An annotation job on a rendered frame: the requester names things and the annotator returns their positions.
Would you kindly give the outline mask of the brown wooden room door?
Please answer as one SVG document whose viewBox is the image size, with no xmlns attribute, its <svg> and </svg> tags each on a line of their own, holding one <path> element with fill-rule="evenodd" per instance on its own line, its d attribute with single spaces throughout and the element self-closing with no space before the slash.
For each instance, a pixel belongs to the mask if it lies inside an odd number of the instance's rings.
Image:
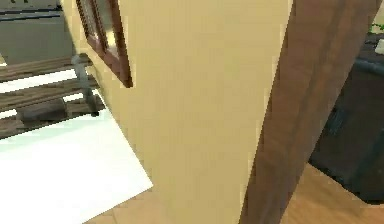
<svg viewBox="0 0 384 224">
<path fill-rule="evenodd" d="M 293 0 L 238 224 L 279 224 L 383 0 Z"/>
</svg>

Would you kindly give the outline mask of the dark cabinet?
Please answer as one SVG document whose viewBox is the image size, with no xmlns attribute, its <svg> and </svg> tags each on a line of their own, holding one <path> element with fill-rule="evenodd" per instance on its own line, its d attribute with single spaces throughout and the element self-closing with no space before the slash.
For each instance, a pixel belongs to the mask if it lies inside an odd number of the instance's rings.
<svg viewBox="0 0 384 224">
<path fill-rule="evenodd" d="M 384 33 L 367 35 L 309 163 L 368 204 L 384 204 Z"/>
</svg>

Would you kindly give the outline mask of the green house plant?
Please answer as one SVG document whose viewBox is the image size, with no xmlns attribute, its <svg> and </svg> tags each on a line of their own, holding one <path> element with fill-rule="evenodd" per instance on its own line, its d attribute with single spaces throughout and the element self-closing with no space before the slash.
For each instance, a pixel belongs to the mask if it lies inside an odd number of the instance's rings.
<svg viewBox="0 0 384 224">
<path fill-rule="evenodd" d="M 384 24 L 372 23 L 368 33 L 369 34 L 378 34 L 384 32 Z"/>
</svg>

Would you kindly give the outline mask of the brown framed wall picture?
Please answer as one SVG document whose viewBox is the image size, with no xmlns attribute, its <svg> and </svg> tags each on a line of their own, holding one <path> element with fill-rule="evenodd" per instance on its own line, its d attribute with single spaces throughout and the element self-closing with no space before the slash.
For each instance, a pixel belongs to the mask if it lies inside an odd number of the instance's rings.
<svg viewBox="0 0 384 224">
<path fill-rule="evenodd" d="M 118 0 L 76 0 L 87 43 L 127 88 L 133 78 Z"/>
</svg>

